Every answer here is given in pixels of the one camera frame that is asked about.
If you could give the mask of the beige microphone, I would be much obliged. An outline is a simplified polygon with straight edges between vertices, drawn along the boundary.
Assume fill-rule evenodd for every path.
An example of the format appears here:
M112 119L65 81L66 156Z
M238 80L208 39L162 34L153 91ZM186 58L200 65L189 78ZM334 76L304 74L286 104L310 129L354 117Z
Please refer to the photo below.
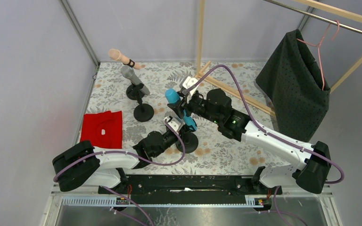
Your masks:
M123 63L126 66L131 68L140 70L142 67L140 64L134 62L132 59L128 58L127 56L123 55L118 49L111 48L108 51L108 56L114 60Z

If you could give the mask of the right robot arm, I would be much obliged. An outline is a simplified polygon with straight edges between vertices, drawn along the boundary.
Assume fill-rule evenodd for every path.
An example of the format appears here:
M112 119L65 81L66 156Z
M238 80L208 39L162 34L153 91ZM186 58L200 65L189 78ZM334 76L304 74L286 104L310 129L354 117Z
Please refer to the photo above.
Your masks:
M210 90L206 97L196 89L197 79L186 77L179 92L168 89L165 98L168 106L185 121L192 130L197 130L191 114L215 123L218 131L229 139L256 145L288 162L281 167L260 167L254 178L263 186L297 185L313 193L322 193L331 168L329 147L318 141L306 143L276 132L232 107L232 100L221 89Z

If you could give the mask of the black mic stand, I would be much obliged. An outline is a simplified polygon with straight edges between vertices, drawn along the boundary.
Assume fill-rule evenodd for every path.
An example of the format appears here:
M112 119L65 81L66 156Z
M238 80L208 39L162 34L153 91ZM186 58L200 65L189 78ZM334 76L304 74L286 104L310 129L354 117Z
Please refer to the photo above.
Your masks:
M198 138L186 125L181 127L179 131L179 137L184 143L185 153L192 153L197 149Z
M131 84L126 91L127 97L131 100L136 100L137 99L137 95L140 95L140 97L144 97L146 96L145 94L142 93L141 88L142 88L142 84L140 85L133 85Z
M137 95L138 105L133 111L134 118L139 122L147 122L154 116L154 109L151 105L142 102L142 97Z

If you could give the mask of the blue microphone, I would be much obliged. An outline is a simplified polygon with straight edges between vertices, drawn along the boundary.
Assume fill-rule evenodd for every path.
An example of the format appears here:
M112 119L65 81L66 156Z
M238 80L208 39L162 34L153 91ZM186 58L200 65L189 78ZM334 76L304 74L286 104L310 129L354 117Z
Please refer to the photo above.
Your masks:
M197 131L196 122L187 115L183 107L184 103L178 92L176 92L174 89L168 89L165 92L165 98L168 102L167 106L171 108L176 113L176 115L184 121L185 125L189 128L189 130L191 132Z

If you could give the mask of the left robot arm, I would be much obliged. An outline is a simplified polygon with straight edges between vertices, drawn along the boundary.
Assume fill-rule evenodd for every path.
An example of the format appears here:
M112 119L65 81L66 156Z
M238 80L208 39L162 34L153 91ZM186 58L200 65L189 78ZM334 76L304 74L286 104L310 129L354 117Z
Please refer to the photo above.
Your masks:
M150 164L170 166L170 163L154 162L175 143L182 146L179 163L186 154L182 135L189 132L189 126L171 116L164 118L166 132L150 132L131 148L109 149L93 146L89 140L81 141L56 156L52 165L55 171L53 181L62 192L69 192L81 186L105 186L114 188L122 181L121 168L141 169Z

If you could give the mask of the grey microphone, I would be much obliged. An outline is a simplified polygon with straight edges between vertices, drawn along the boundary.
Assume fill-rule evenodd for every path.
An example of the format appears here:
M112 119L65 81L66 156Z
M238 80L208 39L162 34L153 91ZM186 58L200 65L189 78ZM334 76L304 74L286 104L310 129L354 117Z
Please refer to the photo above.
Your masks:
M141 91L143 94L149 96L150 95L150 90L147 88L147 86L139 79L139 77L136 75L135 71L133 68L131 68L130 66L127 66L127 65L124 65L122 66L121 70L121 75L130 80L130 82L137 86L137 85L140 85L142 84L142 88L141 88Z

